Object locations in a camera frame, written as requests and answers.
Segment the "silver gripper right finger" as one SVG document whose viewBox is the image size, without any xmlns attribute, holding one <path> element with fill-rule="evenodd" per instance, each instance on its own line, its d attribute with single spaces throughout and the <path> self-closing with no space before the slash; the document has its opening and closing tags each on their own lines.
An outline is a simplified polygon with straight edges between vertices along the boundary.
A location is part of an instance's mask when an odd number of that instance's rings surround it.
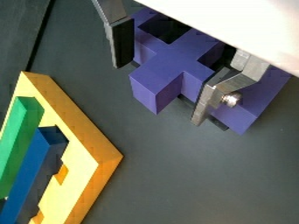
<svg viewBox="0 0 299 224">
<path fill-rule="evenodd" d="M 238 90 L 257 83 L 269 64 L 254 55 L 237 49 L 229 67 L 222 67 L 205 82 L 190 122 L 198 126 L 221 103 L 233 108 L 241 98 Z"/>
</svg>

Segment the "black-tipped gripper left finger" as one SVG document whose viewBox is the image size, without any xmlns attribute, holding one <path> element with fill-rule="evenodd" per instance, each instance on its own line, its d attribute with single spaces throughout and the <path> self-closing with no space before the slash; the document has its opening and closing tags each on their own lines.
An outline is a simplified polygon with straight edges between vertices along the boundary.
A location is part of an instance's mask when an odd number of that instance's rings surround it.
<svg viewBox="0 0 299 224">
<path fill-rule="evenodd" d="M 121 0 L 90 0 L 100 15 L 109 42 L 114 68 L 134 57 L 134 20 L 126 15 Z"/>
</svg>

